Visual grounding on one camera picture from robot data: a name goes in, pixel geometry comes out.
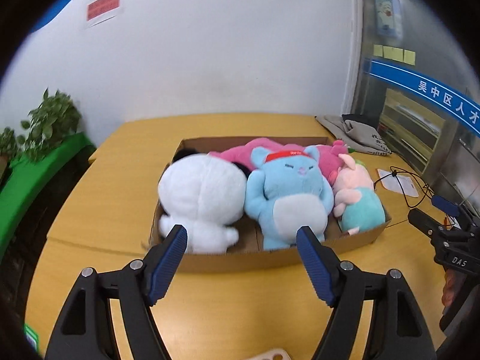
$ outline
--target green plant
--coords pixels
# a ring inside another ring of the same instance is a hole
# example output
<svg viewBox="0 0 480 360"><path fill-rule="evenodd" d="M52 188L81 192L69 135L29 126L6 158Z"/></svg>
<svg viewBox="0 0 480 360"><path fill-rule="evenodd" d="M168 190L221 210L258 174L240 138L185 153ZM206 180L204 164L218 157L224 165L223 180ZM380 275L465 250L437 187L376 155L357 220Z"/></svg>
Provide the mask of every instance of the green plant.
<svg viewBox="0 0 480 360"><path fill-rule="evenodd" d="M19 153L17 141L15 140L15 131L5 127L0 134L0 156L6 157L7 161L14 159Z"/></svg>
<svg viewBox="0 0 480 360"><path fill-rule="evenodd" d="M25 146L25 156L34 162L45 158L62 144L65 137L77 132L82 117L70 95L57 90L54 96L49 96L48 88L42 104L28 115L31 120L20 122L22 128L28 130L28 136L20 135L17 140Z"/></svg>

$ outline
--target black cable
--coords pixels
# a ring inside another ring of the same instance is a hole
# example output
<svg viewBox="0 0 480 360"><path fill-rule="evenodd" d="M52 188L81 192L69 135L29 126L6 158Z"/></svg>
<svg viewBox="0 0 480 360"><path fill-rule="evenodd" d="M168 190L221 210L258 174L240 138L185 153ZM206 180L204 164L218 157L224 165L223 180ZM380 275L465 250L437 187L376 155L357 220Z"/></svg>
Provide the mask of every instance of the black cable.
<svg viewBox="0 0 480 360"><path fill-rule="evenodd" d="M402 189L402 193L403 193L403 198L405 199L405 203L407 205L408 208L415 208L415 207L418 207L422 202L423 200L425 199L425 197L428 197L429 199L431 199L431 197L434 195L434 192L431 190L430 186L425 182L425 180L423 180L423 178L421 178L419 175L417 175L416 173L413 173L413 172L410 172L408 170L405 170L405 169L402 169L400 167L397 167L397 166L391 166L390 167L390 174L388 175L385 175L383 177L380 177L377 181L375 181L375 183L373 183L373 189L375 190L375 187L377 185L377 183L380 181L380 180L383 180L384 178L387 178L388 176L392 176L394 178L397 179L398 181L398 184L400 186L400 188ZM415 180L415 182L417 183L418 187L423 191L423 197L421 198L421 200L411 206L409 204L409 201L407 200L407 195L405 194L405 191L403 190L403 186L402 186L402 183L400 182L400 180L398 179L397 175L398 174L402 174L402 173L405 173L405 174L408 174L410 176L413 176L413 179ZM423 186L419 183L419 181L417 180L417 178L419 178L421 181L423 181Z"/></svg>

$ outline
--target stuffed animal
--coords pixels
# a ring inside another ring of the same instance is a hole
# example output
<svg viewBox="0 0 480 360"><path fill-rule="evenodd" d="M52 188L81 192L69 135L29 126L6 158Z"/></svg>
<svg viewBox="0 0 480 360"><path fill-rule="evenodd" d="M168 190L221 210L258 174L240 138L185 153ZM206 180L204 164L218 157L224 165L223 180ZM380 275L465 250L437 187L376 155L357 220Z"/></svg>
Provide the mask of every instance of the stuffed animal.
<svg viewBox="0 0 480 360"><path fill-rule="evenodd" d="M211 151L209 154L230 162L243 164L250 171L252 171L257 168L251 161L251 152L256 147L263 147L273 152L289 150L303 151L305 149L303 146L299 146L294 143L282 145L268 138L256 138L248 142L246 145L235 146L223 152ZM320 152L320 159L318 161L320 171L328 180L330 185L333 185L340 168L342 168L344 165L343 160L341 157L339 157L339 155L347 154L349 149L342 140L336 140L333 142L333 146L317 145L317 149Z"/></svg>
<svg viewBox="0 0 480 360"><path fill-rule="evenodd" d="M160 234L166 237L174 225L182 225L188 234L187 252L225 253L239 239L238 231L226 225L243 215L246 182L237 166L207 154L173 162L158 184L166 212L159 220Z"/></svg>
<svg viewBox="0 0 480 360"><path fill-rule="evenodd" d="M359 163L348 154L340 154L346 167L338 173L333 185L334 216L343 232L355 234L371 230L385 222L382 202L374 192L374 182Z"/></svg>
<svg viewBox="0 0 480 360"><path fill-rule="evenodd" d="M309 226L321 242L325 240L334 201L318 159L315 146L277 152L257 147L251 152L258 169L247 180L245 212L260 224L264 250L290 247L302 226Z"/></svg>

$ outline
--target white belly patch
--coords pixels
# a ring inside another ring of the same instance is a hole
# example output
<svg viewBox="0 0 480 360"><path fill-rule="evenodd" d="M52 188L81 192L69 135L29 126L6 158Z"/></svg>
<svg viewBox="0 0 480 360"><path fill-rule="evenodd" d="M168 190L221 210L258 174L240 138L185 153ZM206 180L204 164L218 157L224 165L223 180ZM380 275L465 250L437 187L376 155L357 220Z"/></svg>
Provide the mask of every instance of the white belly patch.
<svg viewBox="0 0 480 360"><path fill-rule="evenodd" d="M318 196L299 193L278 199L273 206L273 220L278 234L285 241L295 243L297 230L309 226L315 235L327 226L327 214Z"/></svg>

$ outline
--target silver bolt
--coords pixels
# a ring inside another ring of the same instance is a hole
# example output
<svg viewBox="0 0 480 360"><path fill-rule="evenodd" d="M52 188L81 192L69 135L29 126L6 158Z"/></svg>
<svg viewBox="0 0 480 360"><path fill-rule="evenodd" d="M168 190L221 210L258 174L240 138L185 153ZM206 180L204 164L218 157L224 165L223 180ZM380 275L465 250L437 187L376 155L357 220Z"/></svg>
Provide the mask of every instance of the silver bolt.
<svg viewBox="0 0 480 360"><path fill-rule="evenodd" d="M390 276L392 276L394 279L399 279L402 277L402 273L398 269L392 269L390 271Z"/></svg>
<svg viewBox="0 0 480 360"><path fill-rule="evenodd" d="M351 271L353 269L353 264L350 261L342 261L340 263L340 268L344 271Z"/></svg>
<svg viewBox="0 0 480 360"><path fill-rule="evenodd" d="M130 268L131 269L140 269L143 267L143 261L141 259L134 259L131 263L130 263Z"/></svg>
<svg viewBox="0 0 480 360"><path fill-rule="evenodd" d="M82 269L82 276L83 276L84 278L87 278L87 277L90 276L92 273L93 273L93 268L87 267L87 268L83 268L83 269Z"/></svg>

